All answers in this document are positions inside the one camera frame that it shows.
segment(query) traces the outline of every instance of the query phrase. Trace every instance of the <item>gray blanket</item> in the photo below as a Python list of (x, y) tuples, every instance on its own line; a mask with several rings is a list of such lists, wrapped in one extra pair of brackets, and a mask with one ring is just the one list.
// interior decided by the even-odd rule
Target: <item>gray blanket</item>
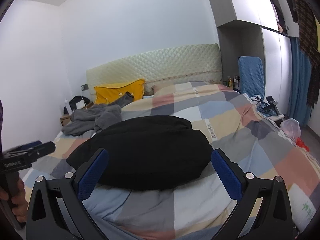
[(101, 130), (121, 122), (121, 108), (133, 101), (134, 97), (126, 92), (111, 104), (93, 105), (89, 109), (77, 109), (71, 116), (71, 122), (62, 128), (65, 135), (79, 136), (86, 131)]

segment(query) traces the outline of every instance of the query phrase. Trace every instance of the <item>headboard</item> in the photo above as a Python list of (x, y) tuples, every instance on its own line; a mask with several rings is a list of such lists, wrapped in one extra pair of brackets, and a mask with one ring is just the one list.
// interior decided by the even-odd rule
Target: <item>headboard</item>
[(222, 68), (218, 44), (187, 45), (158, 49), (108, 62), (86, 71), (92, 98), (94, 86), (144, 78), (146, 94), (152, 86), (189, 80), (220, 83)]

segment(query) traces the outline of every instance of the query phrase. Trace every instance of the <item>bed sheet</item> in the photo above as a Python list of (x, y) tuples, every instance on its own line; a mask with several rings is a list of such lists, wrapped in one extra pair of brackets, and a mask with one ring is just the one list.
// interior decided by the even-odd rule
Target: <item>bed sheet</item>
[[(280, 175), (288, 189), (292, 185), (298, 187), (309, 205), (318, 209), (319, 164), (260, 115), (244, 95), (222, 85), (196, 86), (133, 102), (123, 108), (122, 117), (127, 120), (158, 114), (188, 119), (213, 148), (221, 148), (244, 172), (266, 179)], [(24, 176), (27, 198), (37, 176), (60, 178), (71, 171), (65, 159), (91, 135), (59, 136), (55, 140), (56, 151), (36, 162)], [(304, 201), (305, 198), (296, 200), (292, 210), (311, 219), (313, 214), (303, 209)], [(199, 179), (173, 190), (136, 192), (100, 186), (83, 203), (105, 225), (111, 222), (144, 239), (197, 239), (205, 232), (209, 232), (210, 239), (236, 205), (210, 163)], [(260, 204), (256, 202), (242, 234), (251, 228)]]

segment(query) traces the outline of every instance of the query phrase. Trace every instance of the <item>floor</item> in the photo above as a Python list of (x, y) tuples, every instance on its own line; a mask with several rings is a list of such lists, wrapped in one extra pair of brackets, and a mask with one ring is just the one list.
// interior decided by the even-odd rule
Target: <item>floor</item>
[(320, 142), (305, 128), (301, 129), (301, 139), (310, 148), (310, 154), (320, 163)]

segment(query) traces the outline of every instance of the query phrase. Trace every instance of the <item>hand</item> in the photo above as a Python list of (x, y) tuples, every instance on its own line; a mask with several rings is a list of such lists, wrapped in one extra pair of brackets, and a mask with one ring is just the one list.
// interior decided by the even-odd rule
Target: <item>hand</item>
[[(22, 179), (18, 180), (18, 194), (11, 198), (13, 204), (17, 205), (12, 209), (12, 213), (17, 216), (18, 222), (26, 222), (28, 212), (28, 202), (26, 201), (26, 191)], [(0, 187), (0, 199), (8, 200), (8, 194)]]

